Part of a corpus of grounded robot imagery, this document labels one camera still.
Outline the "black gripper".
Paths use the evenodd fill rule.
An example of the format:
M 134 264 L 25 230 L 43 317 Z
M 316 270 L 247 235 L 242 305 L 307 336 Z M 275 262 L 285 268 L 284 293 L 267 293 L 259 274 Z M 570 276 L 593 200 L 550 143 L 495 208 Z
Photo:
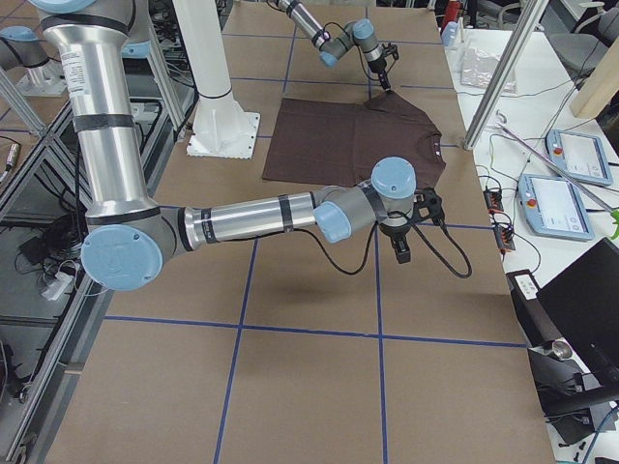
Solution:
M 411 261 L 411 250 L 406 235 L 416 221 L 402 212 L 390 212 L 379 224 L 380 231 L 391 239 L 391 245 L 399 263 Z
M 386 72 L 387 62 L 383 51 L 375 51 L 366 54 L 366 61 L 370 70 L 377 73 L 378 82 L 385 91 L 391 90 L 391 83 Z

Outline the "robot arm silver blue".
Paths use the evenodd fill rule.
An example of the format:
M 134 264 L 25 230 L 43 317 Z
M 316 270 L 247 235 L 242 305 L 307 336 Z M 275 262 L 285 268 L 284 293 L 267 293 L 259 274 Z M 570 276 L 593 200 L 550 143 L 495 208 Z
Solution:
M 384 222 L 415 200 L 405 159 L 386 158 L 352 188 L 326 187 L 242 203 L 163 206 L 148 193 L 121 57 L 148 19 L 134 1 L 40 1 L 45 37 L 60 54 L 74 131 L 92 195 L 81 247 L 85 272 L 105 288 L 132 291 L 152 282 L 170 259 L 204 245 L 241 242 L 317 225 L 336 243 Z
M 392 90 L 387 59 L 398 60 L 398 46 L 381 43 L 368 18 L 351 21 L 342 26 L 333 21 L 321 24 L 301 1 L 267 1 L 266 4 L 285 14 L 318 50 L 319 58 L 332 68 L 351 49 L 358 51 L 362 69 L 369 81 L 376 81 L 387 92 Z

